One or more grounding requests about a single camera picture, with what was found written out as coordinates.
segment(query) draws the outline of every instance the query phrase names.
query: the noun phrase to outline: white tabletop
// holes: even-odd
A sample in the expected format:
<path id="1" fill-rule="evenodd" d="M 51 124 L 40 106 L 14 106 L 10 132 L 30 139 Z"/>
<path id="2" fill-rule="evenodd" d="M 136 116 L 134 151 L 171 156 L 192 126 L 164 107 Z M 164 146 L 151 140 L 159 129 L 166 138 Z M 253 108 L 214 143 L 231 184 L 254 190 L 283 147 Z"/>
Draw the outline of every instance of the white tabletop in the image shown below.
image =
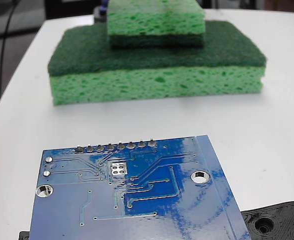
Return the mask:
<path id="1" fill-rule="evenodd" d="M 32 217 L 42 151 L 209 135 L 240 210 L 294 201 L 294 13 L 215 10 L 267 56 L 261 94 L 53 106 L 47 64 L 63 32 L 46 21 L 0 102 L 0 240 Z"/>

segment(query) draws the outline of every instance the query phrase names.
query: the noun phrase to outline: screw hole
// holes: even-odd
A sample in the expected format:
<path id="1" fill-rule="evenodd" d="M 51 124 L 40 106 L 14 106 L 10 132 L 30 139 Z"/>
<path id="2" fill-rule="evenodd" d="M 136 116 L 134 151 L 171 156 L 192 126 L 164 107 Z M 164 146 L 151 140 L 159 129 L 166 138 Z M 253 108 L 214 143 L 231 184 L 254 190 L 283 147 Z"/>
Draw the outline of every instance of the screw hole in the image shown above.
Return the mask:
<path id="1" fill-rule="evenodd" d="M 274 224 L 272 220 L 263 217 L 256 221 L 255 228 L 261 233 L 261 234 L 267 234 L 271 232 L 274 228 Z"/>
<path id="2" fill-rule="evenodd" d="M 41 185 L 37 187 L 36 195 L 40 198 L 46 198 L 50 196 L 52 192 L 53 192 L 53 187 L 46 184 L 46 185 Z"/>
<path id="3" fill-rule="evenodd" d="M 195 171 L 191 175 L 191 179 L 197 184 L 205 184 L 209 181 L 210 176 L 205 171 Z"/>

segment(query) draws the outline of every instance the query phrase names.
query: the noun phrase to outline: blue circuit board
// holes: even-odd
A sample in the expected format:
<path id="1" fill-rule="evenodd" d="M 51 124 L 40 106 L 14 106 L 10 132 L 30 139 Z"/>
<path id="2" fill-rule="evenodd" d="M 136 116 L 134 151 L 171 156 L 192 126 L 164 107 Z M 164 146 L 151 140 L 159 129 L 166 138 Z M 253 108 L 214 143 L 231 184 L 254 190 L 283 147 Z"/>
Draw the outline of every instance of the blue circuit board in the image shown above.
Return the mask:
<path id="1" fill-rule="evenodd" d="M 250 240 L 207 136 L 45 150 L 30 240 Z"/>

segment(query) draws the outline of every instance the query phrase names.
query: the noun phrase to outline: black 3d printed part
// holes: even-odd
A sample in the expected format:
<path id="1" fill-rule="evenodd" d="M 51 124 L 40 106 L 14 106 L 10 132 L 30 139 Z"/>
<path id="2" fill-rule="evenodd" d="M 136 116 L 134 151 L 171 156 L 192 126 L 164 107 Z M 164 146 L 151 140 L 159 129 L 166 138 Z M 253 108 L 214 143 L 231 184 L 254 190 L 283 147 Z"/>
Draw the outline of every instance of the black 3d printed part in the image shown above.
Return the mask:
<path id="1" fill-rule="evenodd" d="M 294 201 L 241 214 L 252 240 L 294 240 Z"/>

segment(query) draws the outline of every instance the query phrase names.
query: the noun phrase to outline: green sponge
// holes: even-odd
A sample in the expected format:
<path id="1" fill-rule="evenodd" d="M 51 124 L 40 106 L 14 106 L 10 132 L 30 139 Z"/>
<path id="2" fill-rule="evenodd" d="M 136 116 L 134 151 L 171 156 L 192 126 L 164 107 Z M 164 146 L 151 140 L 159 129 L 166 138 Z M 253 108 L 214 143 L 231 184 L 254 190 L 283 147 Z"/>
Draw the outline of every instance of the green sponge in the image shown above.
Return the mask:
<path id="1" fill-rule="evenodd" d="M 206 27 L 203 49 L 110 49 L 104 23 L 66 31 L 49 63 L 54 104 L 260 92 L 265 56 L 228 22 Z"/>
<path id="2" fill-rule="evenodd" d="M 111 0 L 109 42 L 114 48 L 201 47 L 203 18 L 195 0 Z"/>

